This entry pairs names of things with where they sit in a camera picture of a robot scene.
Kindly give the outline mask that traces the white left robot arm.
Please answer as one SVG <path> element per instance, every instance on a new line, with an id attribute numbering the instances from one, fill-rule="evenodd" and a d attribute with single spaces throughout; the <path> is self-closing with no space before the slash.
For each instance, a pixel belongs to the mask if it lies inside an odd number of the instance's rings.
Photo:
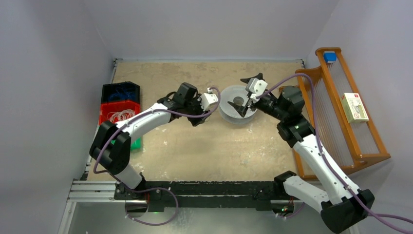
<path id="1" fill-rule="evenodd" d="M 168 124 L 180 117 L 186 117 L 193 127 L 205 120 L 218 108 L 221 93 L 216 87 L 206 92 L 183 82 L 176 91 L 158 99 L 151 107 L 126 120 L 100 124 L 89 150 L 95 160 L 93 172 L 109 173 L 126 187 L 132 199 L 145 194 L 144 176 L 130 163 L 131 145 L 146 133 Z"/>

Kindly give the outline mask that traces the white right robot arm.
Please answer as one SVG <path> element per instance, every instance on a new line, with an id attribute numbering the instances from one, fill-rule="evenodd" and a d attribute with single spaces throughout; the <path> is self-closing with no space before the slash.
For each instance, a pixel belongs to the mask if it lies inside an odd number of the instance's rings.
<path id="1" fill-rule="evenodd" d="M 360 189 L 336 164 L 321 143 L 316 123 L 302 114 L 305 105 L 299 87 L 285 86 L 278 97 L 272 94 L 262 73 L 244 78 L 246 102 L 231 103 L 244 117 L 248 110 L 260 110 L 276 118 L 281 138 L 310 166 L 322 189 L 304 181 L 293 172 L 285 172 L 274 179 L 274 194 L 300 199 L 317 211 L 327 228 L 338 234 L 365 219 L 375 200 L 368 189 Z"/>

